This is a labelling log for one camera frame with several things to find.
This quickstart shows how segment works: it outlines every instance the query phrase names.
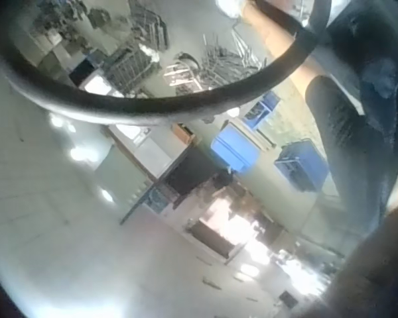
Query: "metal wire rack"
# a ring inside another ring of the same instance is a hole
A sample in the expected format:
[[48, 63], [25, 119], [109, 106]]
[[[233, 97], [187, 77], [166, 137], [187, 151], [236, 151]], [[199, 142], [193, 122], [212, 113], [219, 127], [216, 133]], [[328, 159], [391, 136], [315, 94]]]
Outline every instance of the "metal wire rack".
[[139, 89], [149, 76], [161, 69], [135, 41], [120, 46], [102, 66], [107, 81], [122, 94], [129, 95]]
[[218, 44], [208, 44], [204, 36], [205, 53], [202, 65], [189, 54], [180, 53], [173, 65], [166, 67], [164, 78], [176, 88], [177, 95], [214, 89], [246, 78], [263, 67], [250, 47], [233, 30], [237, 52], [231, 52]]

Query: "black hose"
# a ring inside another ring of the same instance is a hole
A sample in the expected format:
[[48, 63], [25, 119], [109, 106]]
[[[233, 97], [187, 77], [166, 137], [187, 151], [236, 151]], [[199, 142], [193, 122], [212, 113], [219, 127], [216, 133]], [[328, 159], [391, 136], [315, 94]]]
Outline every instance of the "black hose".
[[191, 95], [122, 99], [91, 94], [43, 75], [10, 41], [0, 45], [0, 67], [11, 85], [26, 98], [73, 119], [138, 126], [191, 121], [239, 107], [285, 80], [318, 44], [326, 30], [330, 8], [331, 0], [315, 0], [309, 22], [312, 32], [300, 32], [291, 47], [266, 68], [236, 83]]

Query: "blue bin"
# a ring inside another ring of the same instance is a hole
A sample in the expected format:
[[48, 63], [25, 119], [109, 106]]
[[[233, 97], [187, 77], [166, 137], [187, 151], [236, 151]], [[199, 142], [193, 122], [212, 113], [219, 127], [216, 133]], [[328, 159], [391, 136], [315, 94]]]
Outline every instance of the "blue bin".
[[320, 191], [329, 173], [327, 162], [310, 139], [286, 145], [274, 165], [301, 192]]
[[232, 124], [212, 141], [211, 149], [232, 170], [240, 173], [253, 166], [259, 157], [258, 147]]

